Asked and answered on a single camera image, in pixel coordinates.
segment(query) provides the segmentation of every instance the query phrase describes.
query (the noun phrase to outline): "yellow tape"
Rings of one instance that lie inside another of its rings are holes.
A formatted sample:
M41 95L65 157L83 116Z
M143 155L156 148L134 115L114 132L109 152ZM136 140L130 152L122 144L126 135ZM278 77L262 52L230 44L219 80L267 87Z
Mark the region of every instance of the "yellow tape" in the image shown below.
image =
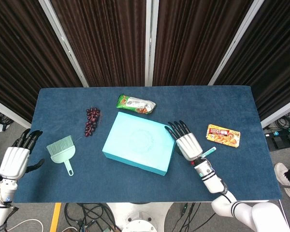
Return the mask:
M49 232L56 232L56 230L57 230L60 208L61 208L61 203L55 203L52 225L50 226Z

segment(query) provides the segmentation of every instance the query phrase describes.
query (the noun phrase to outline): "green brush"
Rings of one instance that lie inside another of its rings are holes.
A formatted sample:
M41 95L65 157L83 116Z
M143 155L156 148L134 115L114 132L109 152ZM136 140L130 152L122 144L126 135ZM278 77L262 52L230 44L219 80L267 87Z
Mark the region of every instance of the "green brush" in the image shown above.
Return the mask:
M64 163L69 175L72 176L74 172L69 162L69 159L71 159L75 154L75 146L72 137L69 135L68 137L48 145L46 148L50 153L52 161L55 163Z

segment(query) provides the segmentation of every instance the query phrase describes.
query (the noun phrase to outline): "dustpan handle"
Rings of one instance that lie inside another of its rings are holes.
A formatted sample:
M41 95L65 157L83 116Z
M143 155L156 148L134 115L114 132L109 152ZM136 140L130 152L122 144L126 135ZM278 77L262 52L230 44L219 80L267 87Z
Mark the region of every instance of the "dustpan handle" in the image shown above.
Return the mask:
M64 161L64 164L66 165L66 168L67 168L68 174L69 174L70 176L72 176L72 175L74 174L74 172L73 172L73 169L72 169L72 166L71 166L69 160Z

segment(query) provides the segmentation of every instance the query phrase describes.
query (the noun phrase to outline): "light blue box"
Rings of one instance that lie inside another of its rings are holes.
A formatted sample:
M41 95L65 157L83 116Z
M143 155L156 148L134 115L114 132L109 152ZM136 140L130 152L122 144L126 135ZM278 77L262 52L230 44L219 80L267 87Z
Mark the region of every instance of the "light blue box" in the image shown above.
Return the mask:
M102 152L107 158L165 175L175 143L164 126L119 112Z

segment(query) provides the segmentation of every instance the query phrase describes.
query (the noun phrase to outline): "orange snack box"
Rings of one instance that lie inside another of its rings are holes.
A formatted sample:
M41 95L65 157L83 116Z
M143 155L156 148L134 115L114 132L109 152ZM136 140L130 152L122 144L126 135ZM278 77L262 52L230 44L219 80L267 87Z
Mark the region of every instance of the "orange snack box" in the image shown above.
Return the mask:
M241 133L227 128L209 124L207 128L206 138L220 144L238 147L240 145Z

